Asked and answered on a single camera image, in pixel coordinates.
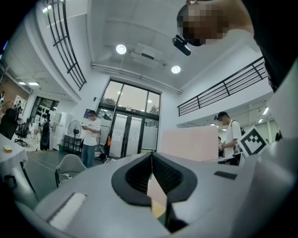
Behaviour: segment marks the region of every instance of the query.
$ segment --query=gray chair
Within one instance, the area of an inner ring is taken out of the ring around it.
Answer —
[[[56,185],[59,187],[59,184],[65,183],[67,180],[62,180],[60,182],[59,176],[68,172],[75,172],[75,173],[80,173],[87,168],[85,165],[82,163],[80,157],[74,154],[68,154],[64,156],[63,160],[61,163],[57,166],[55,170],[55,180],[56,180]]]

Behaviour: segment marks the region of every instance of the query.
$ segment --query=camera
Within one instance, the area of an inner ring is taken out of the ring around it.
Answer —
[[[190,49],[186,46],[187,42],[183,40],[179,35],[176,35],[176,37],[172,39],[172,42],[174,46],[186,56],[189,56],[191,54]]]

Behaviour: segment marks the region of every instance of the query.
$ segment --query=ceiling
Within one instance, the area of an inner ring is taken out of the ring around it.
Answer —
[[[94,63],[130,70],[181,89],[220,56],[223,60],[240,44],[250,41],[246,32],[231,31],[214,45],[189,46],[192,53],[185,56],[172,44],[172,38],[177,34],[176,15],[184,4],[185,0],[113,0],[106,1],[106,5],[97,5],[98,9],[93,9],[91,14],[102,17],[104,23],[91,24],[89,37],[93,37],[91,48]],[[130,52],[135,51],[138,43],[162,53],[155,68],[133,61]],[[125,55],[116,52],[118,44],[127,47]],[[174,65],[181,67],[179,74],[171,72]]]
[[[71,100],[71,97],[47,71],[36,54],[23,24],[9,40],[3,55],[12,77],[17,82],[25,82],[25,89],[31,88],[34,93],[44,97]],[[29,82],[37,82],[39,86],[30,86]]]
[[[273,116],[269,111],[263,115],[267,101],[270,99],[272,94],[258,98],[248,104],[241,105],[235,108],[226,110],[232,120],[239,122],[241,127],[253,126],[258,124],[260,119],[263,119],[261,123],[273,120]],[[214,120],[214,115],[210,115],[206,118],[190,121],[181,125],[182,127],[196,127],[196,126],[209,126],[211,123],[217,125],[217,121]]]

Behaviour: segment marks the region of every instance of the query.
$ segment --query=white t-shirt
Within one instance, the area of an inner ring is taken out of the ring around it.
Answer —
[[[241,129],[240,125],[237,121],[231,120],[230,124],[228,125],[227,128],[227,133],[226,133],[226,140],[225,143],[230,143],[233,139],[239,139],[241,138]],[[225,157],[230,157],[234,154],[234,148],[229,147],[225,148],[224,150],[224,155]]]
[[[91,129],[99,131],[101,128],[101,121],[99,119],[96,119],[95,121],[88,121],[87,127],[90,127]],[[93,133],[89,130],[86,130],[85,132],[85,138],[84,138],[84,145],[97,145],[96,137],[98,136],[98,133]]]

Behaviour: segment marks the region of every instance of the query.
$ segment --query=ceiling vent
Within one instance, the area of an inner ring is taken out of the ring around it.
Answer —
[[[130,56],[136,63],[145,65],[149,68],[156,68],[163,57],[163,52],[138,43],[135,52],[131,52]]]

